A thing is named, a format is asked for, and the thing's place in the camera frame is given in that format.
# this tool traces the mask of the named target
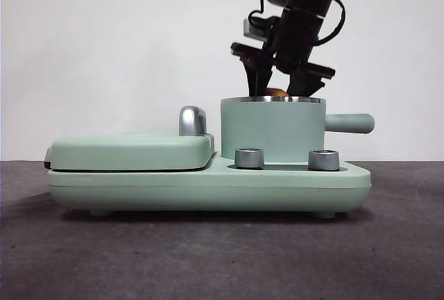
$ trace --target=dark gray table surface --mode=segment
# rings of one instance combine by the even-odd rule
[[[40,162],[1,163],[1,299],[444,299],[444,162],[354,162],[363,208],[118,212],[51,200]]]

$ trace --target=mint green pot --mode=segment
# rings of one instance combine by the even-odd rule
[[[370,133],[375,127],[368,114],[326,115],[325,108],[325,100],[309,97],[222,100],[222,157],[258,148],[266,163],[303,163],[309,151],[324,149],[326,131]]]

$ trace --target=silver knob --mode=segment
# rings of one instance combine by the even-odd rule
[[[179,115],[179,135],[203,135],[207,133],[207,115],[195,106],[183,107]]]
[[[261,149],[237,149],[234,165],[241,169],[261,169],[264,167],[264,152]]]
[[[332,172],[339,170],[339,153],[336,151],[310,151],[308,153],[308,168]]]

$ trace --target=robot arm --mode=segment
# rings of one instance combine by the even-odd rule
[[[244,22],[244,35],[263,42],[261,49],[234,43],[232,54],[239,56],[244,64],[249,94],[264,96],[275,66],[290,75],[287,93],[291,96],[309,97],[325,84],[322,78],[331,79],[334,69],[315,65],[309,56],[315,46],[325,44],[341,31],[345,22],[345,7],[340,0],[267,0],[282,6],[281,17],[263,19],[254,16],[264,12],[254,10]],[[332,34],[319,40],[318,34],[332,1],[336,1],[343,12],[341,21]]]

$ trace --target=black cable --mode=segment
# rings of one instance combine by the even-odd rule
[[[253,21],[253,14],[259,13],[262,14],[264,13],[264,0],[260,0],[261,1],[261,9],[260,10],[254,10],[252,11],[249,15],[248,15],[248,22],[250,22],[250,24],[256,28],[258,28],[258,25],[255,25],[254,21]]]
[[[337,2],[340,5],[340,7],[342,8],[341,21],[339,22],[338,26],[333,30],[333,32],[330,35],[328,35],[327,37],[323,38],[322,40],[319,40],[319,41],[313,43],[314,47],[317,47],[319,45],[322,45],[322,44],[325,44],[325,43],[331,41],[333,38],[335,38],[341,32],[342,27],[344,27],[344,24],[345,24],[345,6],[344,6],[344,4],[342,3],[341,0],[334,0],[334,1]]]

